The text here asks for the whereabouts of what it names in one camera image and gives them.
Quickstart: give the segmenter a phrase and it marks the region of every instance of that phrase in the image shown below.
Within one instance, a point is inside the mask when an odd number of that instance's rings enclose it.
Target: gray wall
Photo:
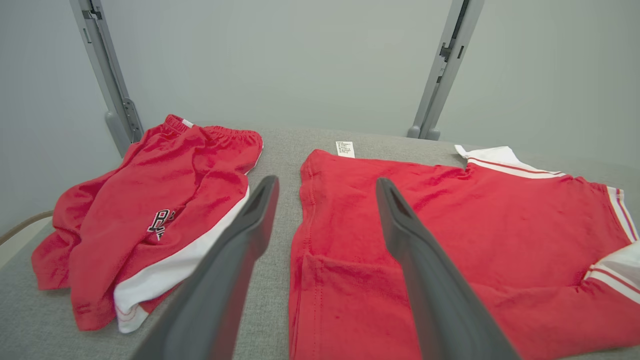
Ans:
[[[0,2],[0,234],[121,159],[68,1]]]
[[[103,1],[145,128],[175,113],[405,135],[451,0]]]
[[[638,0],[486,0],[441,139],[640,168],[638,19]]]

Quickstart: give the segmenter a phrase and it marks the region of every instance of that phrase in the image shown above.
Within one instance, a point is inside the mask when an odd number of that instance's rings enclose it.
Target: white floor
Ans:
[[[51,217],[44,218],[30,224],[16,235],[13,235],[4,244],[0,245],[0,268],[4,266],[14,255],[18,253],[40,230],[51,221]]]

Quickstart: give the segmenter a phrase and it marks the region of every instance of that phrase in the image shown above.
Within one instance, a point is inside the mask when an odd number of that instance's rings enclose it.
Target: gray table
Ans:
[[[260,129],[264,150],[249,173],[250,186],[266,175],[280,178],[280,201],[271,243],[256,264],[236,344],[236,359],[287,359],[289,256],[293,234],[302,221],[298,190],[300,166],[314,149],[336,153],[336,141],[353,141],[357,158],[410,161],[464,167],[453,145],[409,138],[343,131]],[[560,156],[516,155],[545,170],[561,170],[625,190],[628,210],[640,218],[640,171]],[[31,252],[53,231],[38,234],[0,270],[0,359],[126,359],[171,301],[170,297],[132,334],[120,334],[115,322],[95,332],[79,332],[69,290],[38,291]],[[576,359],[640,359],[640,348],[586,354]]]

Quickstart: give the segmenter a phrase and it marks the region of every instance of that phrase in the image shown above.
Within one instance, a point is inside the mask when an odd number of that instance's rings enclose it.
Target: care label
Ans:
[[[338,148],[338,156],[344,156],[345,158],[355,158],[356,154],[353,151],[353,142],[335,142],[336,148]]]

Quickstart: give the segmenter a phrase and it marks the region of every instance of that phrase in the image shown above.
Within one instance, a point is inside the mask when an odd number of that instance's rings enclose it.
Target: red garment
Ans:
[[[521,163],[466,169],[341,158],[301,168],[291,251],[291,359],[420,359],[375,186],[391,179],[524,359],[640,344],[640,245],[621,190]]]
[[[120,331],[137,329],[242,208],[261,151],[256,132],[167,116],[120,167],[60,197],[31,257],[38,288],[71,288],[80,330],[116,312]]]

